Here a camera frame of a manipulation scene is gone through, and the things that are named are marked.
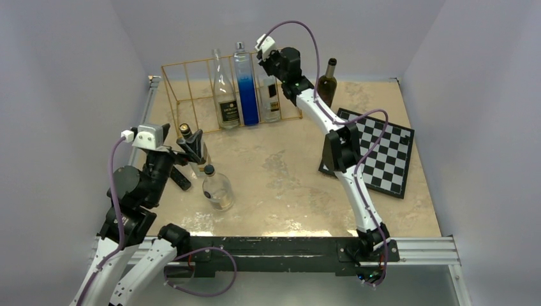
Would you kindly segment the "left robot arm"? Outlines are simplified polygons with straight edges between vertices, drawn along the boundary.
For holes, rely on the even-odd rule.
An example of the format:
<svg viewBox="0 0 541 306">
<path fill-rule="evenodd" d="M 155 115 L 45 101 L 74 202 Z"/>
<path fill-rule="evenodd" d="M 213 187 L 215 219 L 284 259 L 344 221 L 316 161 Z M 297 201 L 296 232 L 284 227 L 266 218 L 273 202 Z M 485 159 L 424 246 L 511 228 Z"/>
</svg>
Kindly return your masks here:
<svg viewBox="0 0 541 306">
<path fill-rule="evenodd" d="M 98 247 L 93 262 L 72 305 L 111 305 L 115 296 L 122 298 L 121 305 L 126 305 L 153 278 L 154 272 L 170 261 L 188 257 L 190 233 L 167 224 L 160 229 L 146 258 L 124 273 L 156 219 L 151 209 L 159 205 L 168 180 L 180 182 L 182 174 L 176 165 L 192 161 L 188 154 L 164 144 L 169 129 L 169 124 L 142 124 L 124 130 L 114 144 L 107 164 L 111 207 L 96 235 Z M 129 165 L 114 169 L 114 155 L 121 143 L 129 143 L 146 154 L 142 169 Z"/>
</svg>

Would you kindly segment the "clear bottle dark label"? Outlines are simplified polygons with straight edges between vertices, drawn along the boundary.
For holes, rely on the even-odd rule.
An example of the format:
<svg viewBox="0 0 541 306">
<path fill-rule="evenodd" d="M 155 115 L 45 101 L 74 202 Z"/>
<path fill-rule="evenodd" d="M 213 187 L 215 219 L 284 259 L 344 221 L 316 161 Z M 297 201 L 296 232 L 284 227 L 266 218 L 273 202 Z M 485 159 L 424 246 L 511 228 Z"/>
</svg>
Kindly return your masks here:
<svg viewBox="0 0 541 306">
<path fill-rule="evenodd" d="M 221 51 L 212 50 L 214 59 L 214 83 L 212 87 L 219 127 L 232 129 L 240 125 L 236 93 L 223 65 Z"/>
</svg>

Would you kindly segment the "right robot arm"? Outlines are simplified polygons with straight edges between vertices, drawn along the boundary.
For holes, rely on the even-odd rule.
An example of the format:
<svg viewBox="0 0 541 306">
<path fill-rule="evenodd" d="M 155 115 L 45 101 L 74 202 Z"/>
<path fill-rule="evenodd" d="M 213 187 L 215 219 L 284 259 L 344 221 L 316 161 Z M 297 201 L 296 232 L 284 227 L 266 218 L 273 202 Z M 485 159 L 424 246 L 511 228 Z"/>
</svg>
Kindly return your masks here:
<svg viewBox="0 0 541 306">
<path fill-rule="evenodd" d="M 377 214 L 362 179 L 360 136 L 356 121 L 339 118 L 320 100 L 314 85 L 300 68 L 300 52 L 292 47 L 258 47 L 258 64 L 281 82 L 284 96 L 307 115 L 325 136 L 322 161 L 345 189 L 355 216 L 357 254 L 366 259 L 389 260 L 390 235 Z"/>
</svg>

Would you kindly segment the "dark green wine bottle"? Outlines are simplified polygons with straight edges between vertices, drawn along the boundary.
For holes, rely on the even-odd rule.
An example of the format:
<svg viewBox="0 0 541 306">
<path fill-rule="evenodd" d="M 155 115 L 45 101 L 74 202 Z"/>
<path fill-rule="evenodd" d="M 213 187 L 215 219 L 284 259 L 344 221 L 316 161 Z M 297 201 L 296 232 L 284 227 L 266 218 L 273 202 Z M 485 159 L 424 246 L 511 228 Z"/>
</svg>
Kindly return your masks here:
<svg viewBox="0 0 541 306">
<path fill-rule="evenodd" d="M 327 63 L 325 74 L 318 78 L 317 92 L 321 100 L 330 108 L 337 88 L 337 80 L 334 76 L 337 60 L 330 58 Z"/>
</svg>

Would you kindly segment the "clear bottle gold white label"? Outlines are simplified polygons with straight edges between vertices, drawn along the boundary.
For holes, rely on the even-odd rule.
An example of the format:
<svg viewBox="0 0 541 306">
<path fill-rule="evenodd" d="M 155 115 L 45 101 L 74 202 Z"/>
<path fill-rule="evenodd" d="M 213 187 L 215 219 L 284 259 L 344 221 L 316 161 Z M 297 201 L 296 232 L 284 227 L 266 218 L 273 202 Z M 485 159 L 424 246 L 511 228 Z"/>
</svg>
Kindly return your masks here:
<svg viewBox="0 0 541 306">
<path fill-rule="evenodd" d="M 216 171 L 212 164 L 204 167 L 206 177 L 202 183 L 202 191 L 212 208 L 217 211 L 227 211 L 234 203 L 234 195 L 230 180 L 224 174 Z"/>
</svg>

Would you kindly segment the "clear bottle black gold label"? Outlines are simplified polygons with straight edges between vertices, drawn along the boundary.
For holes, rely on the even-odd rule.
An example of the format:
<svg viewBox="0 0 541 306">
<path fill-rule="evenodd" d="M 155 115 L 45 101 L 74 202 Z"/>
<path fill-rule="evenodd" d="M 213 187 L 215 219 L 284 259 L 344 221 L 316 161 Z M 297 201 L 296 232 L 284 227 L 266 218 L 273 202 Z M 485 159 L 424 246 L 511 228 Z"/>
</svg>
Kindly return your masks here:
<svg viewBox="0 0 541 306">
<path fill-rule="evenodd" d="M 211 158 L 203 139 L 204 132 L 201 129 L 192 131 L 187 123 L 179 126 L 181 137 L 176 144 L 188 155 L 189 164 L 197 177 L 204 177 L 204 168 L 210 163 Z"/>
</svg>

